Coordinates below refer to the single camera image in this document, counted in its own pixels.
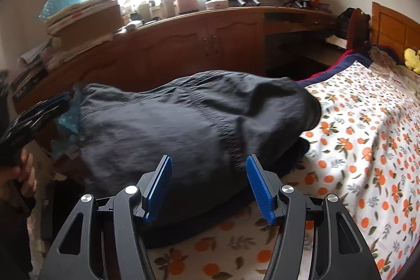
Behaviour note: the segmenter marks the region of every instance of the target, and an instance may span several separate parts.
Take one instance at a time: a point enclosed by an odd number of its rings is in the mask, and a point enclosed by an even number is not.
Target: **wooden headboard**
[[[404,59],[405,49],[420,50],[420,24],[395,10],[373,3],[370,41],[390,46]]]

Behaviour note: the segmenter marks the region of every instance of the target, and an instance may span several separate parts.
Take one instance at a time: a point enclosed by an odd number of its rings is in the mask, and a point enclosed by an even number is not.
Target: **blue gripper pad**
[[[249,156],[246,160],[246,175],[248,176],[261,216],[268,221],[268,224],[273,225],[276,220],[274,210],[277,208],[277,192],[265,176],[265,171],[255,155]]]
[[[148,185],[146,196],[147,212],[144,216],[144,223],[150,225],[158,217],[160,206],[162,205],[163,198],[165,197],[169,181],[172,176],[172,159],[167,157],[163,162],[158,165]]]

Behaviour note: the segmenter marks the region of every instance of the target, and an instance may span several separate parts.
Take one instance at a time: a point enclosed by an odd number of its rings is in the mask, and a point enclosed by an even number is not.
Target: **metal screw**
[[[135,185],[130,185],[125,188],[125,193],[132,195],[133,193],[137,192],[137,187]]]
[[[87,193],[87,194],[83,195],[80,199],[83,203],[87,203],[87,202],[90,202],[92,200],[92,198],[93,198],[92,195]]]
[[[281,187],[281,191],[283,191],[285,193],[292,193],[293,191],[295,191],[295,189],[293,189],[293,186],[291,186],[291,185],[283,185]]]
[[[331,194],[329,194],[327,196],[327,200],[329,200],[330,202],[335,203],[335,202],[337,202],[339,200],[339,198],[335,194],[331,193]]]

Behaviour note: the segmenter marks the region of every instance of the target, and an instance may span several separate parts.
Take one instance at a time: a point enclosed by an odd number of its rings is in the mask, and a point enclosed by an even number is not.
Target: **floral bedsheet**
[[[419,239],[420,109],[416,76],[381,61],[381,52],[375,54],[379,60],[371,69],[355,62],[307,87],[323,115],[315,129],[302,134],[311,148],[282,181],[310,196],[337,194],[366,239],[382,279],[390,280]],[[308,221],[306,228],[302,280],[309,274],[313,223]],[[148,253],[158,280],[259,280],[276,235],[253,203],[190,240]]]

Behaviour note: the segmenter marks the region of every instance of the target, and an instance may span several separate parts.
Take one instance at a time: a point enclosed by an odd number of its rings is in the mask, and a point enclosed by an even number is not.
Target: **yellow plush toy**
[[[405,66],[416,74],[420,75],[420,56],[413,49],[406,49],[404,52]]]

